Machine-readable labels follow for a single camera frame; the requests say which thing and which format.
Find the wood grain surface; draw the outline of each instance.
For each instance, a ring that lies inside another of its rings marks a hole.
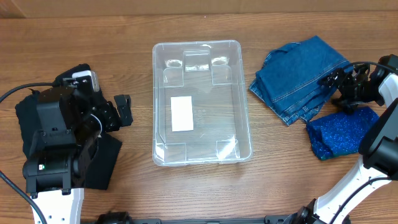
[[[398,53],[398,12],[133,16],[74,19],[3,19],[0,22],[0,93],[88,63],[107,99],[130,94],[134,122],[112,133],[123,141],[107,191],[86,190],[82,218],[128,211],[133,218],[263,217],[296,212],[329,191],[358,155],[321,162],[305,124],[285,126],[248,92],[254,144],[251,161],[229,165],[158,167],[152,161],[152,48],[159,42],[235,39],[243,53],[246,86],[267,53],[319,35],[352,61]],[[15,104],[21,90],[0,105],[0,168],[25,187],[21,132]],[[384,107],[374,103],[381,114]],[[322,117],[336,112],[327,104]],[[351,212],[353,223],[398,223],[398,188],[391,183]],[[0,183],[0,223],[33,223],[32,210]]]

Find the black cable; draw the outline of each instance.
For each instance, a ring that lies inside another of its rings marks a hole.
[[[356,189],[345,201],[344,203],[340,206],[340,208],[337,210],[335,216],[333,216],[333,218],[330,221],[330,224],[333,224],[333,222],[336,221],[337,216],[341,213],[341,211],[343,211],[344,207],[348,204],[348,202],[353,199],[353,197],[358,194],[362,189],[364,189],[366,186],[368,186],[369,184],[371,185],[373,182],[378,181],[378,180],[391,180],[389,177],[378,177],[375,179],[371,179],[368,180],[365,184],[363,184],[362,186],[360,186],[358,189]]]
[[[7,93],[5,93],[3,96],[0,97],[0,103],[7,98],[7,96],[11,95],[12,93],[21,90],[23,88],[27,88],[27,87],[33,87],[33,86],[53,86],[53,83],[30,83],[30,84],[25,84],[25,85],[20,85],[18,87],[13,88],[12,90],[8,91]]]
[[[43,224],[47,224],[46,219],[44,218],[44,215],[40,208],[36,205],[36,203],[27,195],[25,192],[23,192],[16,184],[14,184],[8,177],[0,170],[0,177],[12,188],[14,189],[19,195],[24,198],[27,203],[32,206],[32,208],[36,211],[36,213],[39,215],[41,221]]]
[[[21,85],[18,87],[13,88],[12,90],[8,91],[7,93],[5,93],[3,96],[0,97],[0,103],[7,98],[7,96],[11,95],[12,93],[21,90],[23,88],[27,88],[27,87],[33,87],[33,86],[53,86],[53,83],[30,83],[30,84],[25,84],[25,85]],[[24,191],[22,191],[16,184],[14,184],[10,179],[8,179],[8,177],[0,170],[0,177],[12,188],[14,189],[23,199],[25,199],[27,201],[27,203],[29,203],[30,206],[32,206],[32,208],[36,211],[36,213],[39,215],[41,222],[43,224],[47,224],[46,219],[44,218],[44,215],[42,213],[42,211],[40,210],[40,208],[36,205],[36,203],[27,195],[25,194]]]

